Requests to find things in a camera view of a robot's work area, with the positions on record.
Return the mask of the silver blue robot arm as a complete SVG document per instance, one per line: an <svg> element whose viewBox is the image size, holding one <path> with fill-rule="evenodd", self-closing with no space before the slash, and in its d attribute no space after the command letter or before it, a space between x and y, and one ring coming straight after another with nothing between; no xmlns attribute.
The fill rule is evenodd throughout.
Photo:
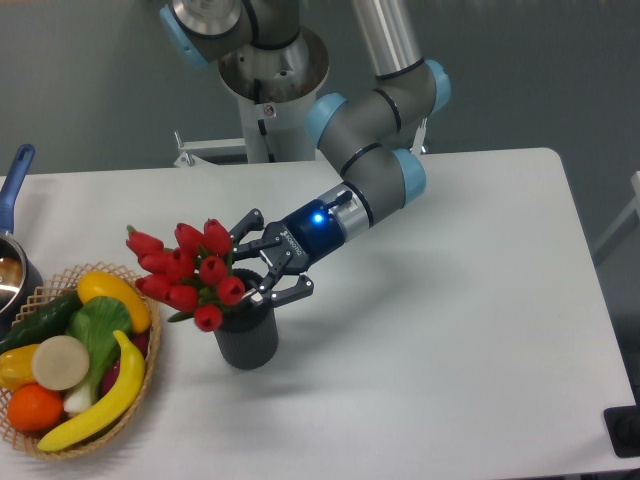
<svg viewBox="0 0 640 480"><path fill-rule="evenodd" d="M337 186L283 219L247 214L231 232L235 260L258 257L267 274L243 299L284 305L309 296L309 267L419 197L421 144L393 150L388 138L424 133L450 99L443 67L424 58L402 1L352 5L376 85L360 100L320 95L328 74L322 40L300 22L296 1L169 1L160 19L197 67L216 64L245 111L247 155L256 162L322 154Z"/></svg>

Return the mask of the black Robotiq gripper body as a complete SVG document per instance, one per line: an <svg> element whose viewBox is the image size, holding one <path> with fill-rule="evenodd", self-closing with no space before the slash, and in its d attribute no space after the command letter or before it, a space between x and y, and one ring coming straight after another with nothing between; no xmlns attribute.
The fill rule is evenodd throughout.
<svg viewBox="0 0 640 480"><path fill-rule="evenodd" d="M345 243L339 225L338 200L315 199L264 229L234 244L234 259L260 258L269 267L263 285L273 287L285 275L300 275Z"/></svg>

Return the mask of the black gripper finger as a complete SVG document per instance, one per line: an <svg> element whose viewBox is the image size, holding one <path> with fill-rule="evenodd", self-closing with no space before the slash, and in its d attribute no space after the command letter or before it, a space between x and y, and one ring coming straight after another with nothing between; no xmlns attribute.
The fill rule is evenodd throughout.
<svg viewBox="0 0 640 480"><path fill-rule="evenodd" d="M264 217L257 208L249 211L230 231L230 238L233 244L239 244L241 240L251 232L258 232L264 229Z"/></svg>
<svg viewBox="0 0 640 480"><path fill-rule="evenodd" d="M297 277L297 281L293 286L279 291L267 289L263 285L266 280L269 280L269 277L261 278L259 281L250 280L249 288L243 295L243 301L254 305L263 303L287 305L311 296L314 291L314 282L304 274Z"/></svg>

